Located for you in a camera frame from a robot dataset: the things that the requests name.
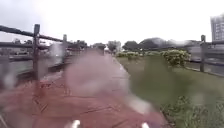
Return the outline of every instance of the tall building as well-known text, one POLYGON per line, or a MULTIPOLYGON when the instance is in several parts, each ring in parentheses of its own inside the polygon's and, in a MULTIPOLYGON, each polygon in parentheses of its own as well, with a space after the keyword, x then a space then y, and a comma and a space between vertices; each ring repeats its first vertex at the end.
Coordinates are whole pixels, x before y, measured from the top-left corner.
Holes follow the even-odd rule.
POLYGON ((224 14, 211 18, 212 41, 224 41, 224 14))

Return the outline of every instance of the grass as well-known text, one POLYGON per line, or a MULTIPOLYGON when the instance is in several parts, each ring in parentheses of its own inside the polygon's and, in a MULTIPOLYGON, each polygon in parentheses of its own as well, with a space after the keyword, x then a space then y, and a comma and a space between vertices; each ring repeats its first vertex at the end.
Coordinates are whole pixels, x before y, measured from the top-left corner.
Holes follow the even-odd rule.
POLYGON ((161 109, 175 128, 224 126, 224 79, 166 66, 159 57, 128 61, 118 58, 131 75, 132 92, 161 109))

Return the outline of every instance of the bush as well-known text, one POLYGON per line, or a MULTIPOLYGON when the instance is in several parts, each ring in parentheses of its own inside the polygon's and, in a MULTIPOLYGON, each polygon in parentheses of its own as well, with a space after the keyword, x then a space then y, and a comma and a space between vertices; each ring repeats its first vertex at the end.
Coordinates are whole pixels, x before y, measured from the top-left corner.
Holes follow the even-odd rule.
POLYGON ((124 52, 119 52, 116 56, 117 57, 126 57, 127 55, 124 52))
POLYGON ((135 52, 127 52, 126 54, 129 61, 131 60, 137 60, 139 58, 139 54, 135 52))
POLYGON ((182 50, 168 50, 162 52, 163 57, 171 67, 185 67, 185 60, 189 60, 190 55, 182 50))
POLYGON ((145 53, 146 56, 153 56, 153 55, 161 55, 161 52, 158 51, 150 51, 145 53))

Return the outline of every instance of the sky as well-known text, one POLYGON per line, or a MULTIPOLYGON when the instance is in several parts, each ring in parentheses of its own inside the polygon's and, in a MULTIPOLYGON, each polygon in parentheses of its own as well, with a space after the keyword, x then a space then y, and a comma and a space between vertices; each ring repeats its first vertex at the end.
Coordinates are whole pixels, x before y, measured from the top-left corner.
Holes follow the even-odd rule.
MULTIPOLYGON (((88 44, 146 38, 211 41, 210 17, 222 0, 0 0, 0 24, 88 44)), ((0 33, 0 41, 23 38, 0 33)))

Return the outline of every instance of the fence post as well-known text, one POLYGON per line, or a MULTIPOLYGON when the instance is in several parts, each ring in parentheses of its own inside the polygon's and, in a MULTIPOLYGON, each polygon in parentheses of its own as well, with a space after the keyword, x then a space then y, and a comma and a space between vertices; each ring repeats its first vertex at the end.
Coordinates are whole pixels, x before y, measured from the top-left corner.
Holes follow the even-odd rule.
POLYGON ((66 50, 67 50, 67 35, 63 35, 63 58, 62 58, 62 63, 65 64, 66 62, 66 50))
POLYGON ((205 43, 205 35, 202 35, 201 36, 201 63, 200 63, 200 71, 201 72, 204 72, 205 71, 205 46, 206 46, 206 43, 205 43))
POLYGON ((34 26, 34 36, 33 36, 33 71, 34 71, 34 79, 39 80, 38 76, 38 59, 39 59, 39 32, 40 32, 40 25, 35 24, 34 26))

